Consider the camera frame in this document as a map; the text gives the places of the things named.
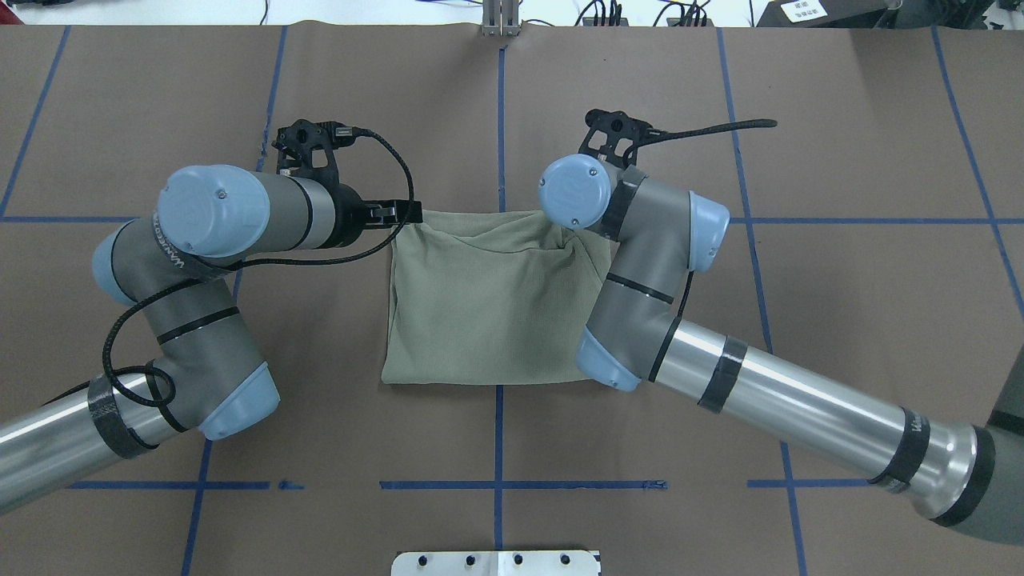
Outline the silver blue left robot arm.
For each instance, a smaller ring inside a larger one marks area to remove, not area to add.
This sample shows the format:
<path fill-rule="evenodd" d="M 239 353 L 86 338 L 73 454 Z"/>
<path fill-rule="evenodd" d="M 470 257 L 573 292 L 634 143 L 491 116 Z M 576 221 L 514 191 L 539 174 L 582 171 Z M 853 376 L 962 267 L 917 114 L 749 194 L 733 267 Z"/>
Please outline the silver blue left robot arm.
<path fill-rule="evenodd" d="M 421 216 L 413 194 L 365 200 L 333 172 L 174 172 L 148 218 L 118 227 L 93 252 L 96 284 L 125 307 L 98 375 L 2 428 L 3 513 L 177 434 L 218 441 L 271 415 L 278 386 L 228 276 L 289 265 L 286 251 L 348 246 L 365 230 L 395 236 Z"/>

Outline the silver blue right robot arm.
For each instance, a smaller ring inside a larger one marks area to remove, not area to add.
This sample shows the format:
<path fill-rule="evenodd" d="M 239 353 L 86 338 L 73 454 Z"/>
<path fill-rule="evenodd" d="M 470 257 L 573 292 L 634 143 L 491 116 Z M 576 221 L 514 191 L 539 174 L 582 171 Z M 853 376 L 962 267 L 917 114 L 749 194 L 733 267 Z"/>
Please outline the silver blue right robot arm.
<path fill-rule="evenodd" d="M 938 526 L 1022 544 L 1021 362 L 987 424 L 934 422 L 673 308 L 688 274 L 716 258 L 730 223 L 724 205 L 588 154 L 549 164 L 538 197 L 556 225 L 618 244 L 579 339 L 585 376 L 616 390 L 662 384 L 906 496 Z"/>

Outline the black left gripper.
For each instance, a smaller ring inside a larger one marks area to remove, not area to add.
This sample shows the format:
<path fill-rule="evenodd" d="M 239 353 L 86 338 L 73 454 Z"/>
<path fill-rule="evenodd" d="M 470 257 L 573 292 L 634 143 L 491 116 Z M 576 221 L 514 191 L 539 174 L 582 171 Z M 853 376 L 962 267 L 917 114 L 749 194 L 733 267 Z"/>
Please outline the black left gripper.
<path fill-rule="evenodd" d="M 335 223 L 332 229 L 332 247 L 351 245 L 365 229 L 420 225 L 423 222 L 423 205 L 410 200 L 368 200 L 350 186 L 334 186 L 332 202 Z"/>

